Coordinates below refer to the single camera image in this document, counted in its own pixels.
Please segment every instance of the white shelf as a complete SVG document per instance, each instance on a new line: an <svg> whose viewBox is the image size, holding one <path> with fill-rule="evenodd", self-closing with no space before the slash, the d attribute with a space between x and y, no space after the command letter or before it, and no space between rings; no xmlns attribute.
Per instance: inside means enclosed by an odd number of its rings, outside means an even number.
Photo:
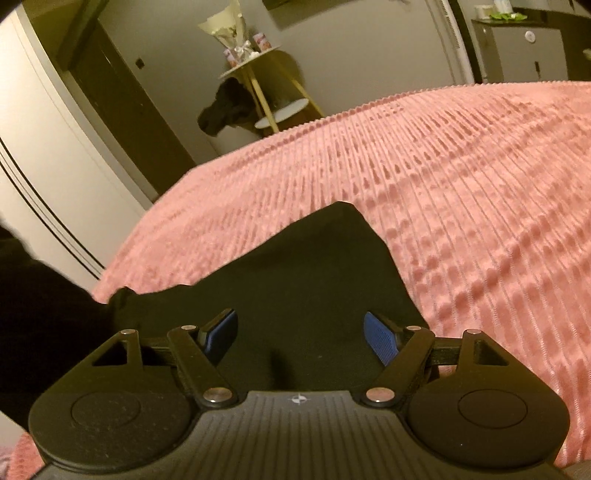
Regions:
<svg viewBox="0 0 591 480"><path fill-rule="evenodd" d="M300 98L295 102L291 102L289 105L273 113L275 122L282 122L283 120L287 120L289 117L294 116L297 113L300 113L304 108L308 106L309 103L310 101L307 98ZM267 117L261 118L257 123L255 123L255 128L258 128L259 130L269 128L270 126L271 125L269 124L269 119Z"/></svg>

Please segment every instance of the bed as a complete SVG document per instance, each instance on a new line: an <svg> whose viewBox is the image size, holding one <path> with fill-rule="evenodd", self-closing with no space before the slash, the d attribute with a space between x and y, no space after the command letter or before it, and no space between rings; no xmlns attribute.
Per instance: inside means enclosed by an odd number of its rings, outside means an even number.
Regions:
<svg viewBox="0 0 591 480"><path fill-rule="evenodd" d="M195 168L94 296L195 283L338 200L387 243L437 335L483 329L564 399L557 465L591 459L591 83L405 93Z"/></svg>

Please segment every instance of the dresser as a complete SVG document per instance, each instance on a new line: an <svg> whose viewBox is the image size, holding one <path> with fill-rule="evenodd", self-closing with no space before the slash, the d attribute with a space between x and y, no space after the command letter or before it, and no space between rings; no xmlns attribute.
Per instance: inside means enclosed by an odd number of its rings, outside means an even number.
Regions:
<svg viewBox="0 0 591 480"><path fill-rule="evenodd" d="M559 29L527 21L472 22L490 83L569 79Z"/></svg>

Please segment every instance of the black sleeve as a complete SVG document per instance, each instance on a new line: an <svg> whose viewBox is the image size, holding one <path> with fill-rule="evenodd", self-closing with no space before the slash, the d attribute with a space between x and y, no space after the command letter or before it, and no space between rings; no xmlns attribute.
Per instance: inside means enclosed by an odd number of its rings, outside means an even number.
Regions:
<svg viewBox="0 0 591 480"><path fill-rule="evenodd" d="M114 334L108 308L0 225L0 410L25 430L33 402Z"/></svg>

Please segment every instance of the beige wall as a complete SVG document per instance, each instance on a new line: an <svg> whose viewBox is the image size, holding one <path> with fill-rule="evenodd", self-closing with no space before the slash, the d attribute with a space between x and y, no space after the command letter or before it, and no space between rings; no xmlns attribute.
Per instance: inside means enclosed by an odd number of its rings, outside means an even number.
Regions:
<svg viewBox="0 0 591 480"><path fill-rule="evenodd" d="M191 154L200 133L196 117L213 101L217 77L226 69L222 45L197 24L227 4L111 0L100 16ZM293 23L280 30L261 0L241 2L247 23L295 58L309 93L326 113L398 92L456 83L425 0L333 0L333 8L307 17L303 9L309 4L292 2L274 10L276 18L291 17L288 23ZM139 57L145 63L142 70L134 65Z"/></svg>

